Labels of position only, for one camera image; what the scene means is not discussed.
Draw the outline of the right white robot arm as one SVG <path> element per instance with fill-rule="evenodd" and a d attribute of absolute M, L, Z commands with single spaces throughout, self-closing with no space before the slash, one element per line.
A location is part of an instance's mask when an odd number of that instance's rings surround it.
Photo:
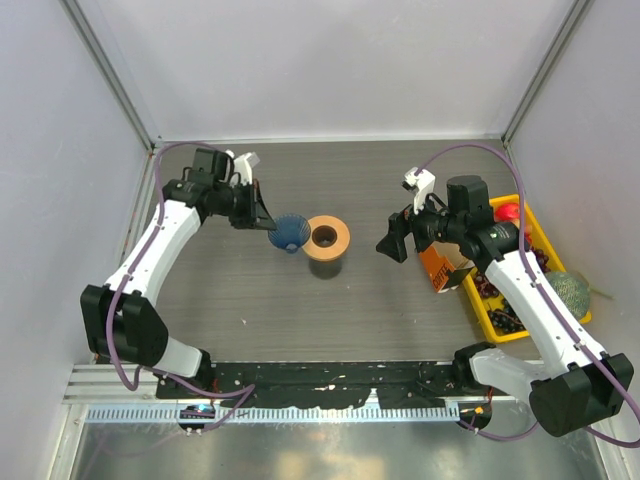
<path fill-rule="evenodd" d="M 538 424 L 561 437 L 613 417 L 630 401 L 634 367 L 624 354 L 609 354 L 568 310 L 541 272 L 535 255 L 510 221 L 498 222 L 486 183 L 477 175 L 451 178 L 447 199 L 433 192 L 434 176 L 413 168 L 403 180 L 412 203 L 388 219 L 378 252 L 402 263 L 405 239 L 417 251 L 433 243 L 458 246 L 506 298 L 541 356 L 535 366 L 490 344 L 458 351 L 454 386 L 465 394 L 492 386 L 523 402 Z"/>

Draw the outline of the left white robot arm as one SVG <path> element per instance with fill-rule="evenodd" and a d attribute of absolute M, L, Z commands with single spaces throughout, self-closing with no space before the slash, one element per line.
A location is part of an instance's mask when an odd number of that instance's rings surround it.
<path fill-rule="evenodd" d="M 258 162 L 254 152 L 236 156 L 199 143 L 180 178 L 155 181 L 158 204 L 138 243 L 103 284 L 81 294 L 92 353 L 178 376 L 194 398 L 212 390 L 209 354 L 173 338 L 156 304 L 179 254 L 207 218 L 224 217 L 238 230 L 275 230 L 254 175 Z"/>

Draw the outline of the blue plastic coffee dripper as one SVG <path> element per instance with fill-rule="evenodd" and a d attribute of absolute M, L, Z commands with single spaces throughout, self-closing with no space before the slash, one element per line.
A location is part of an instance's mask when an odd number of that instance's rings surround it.
<path fill-rule="evenodd" d="M 308 220 L 298 214 L 284 214 L 275 219 L 276 229 L 268 232 L 272 246 L 288 254 L 297 253 L 311 237 Z"/>

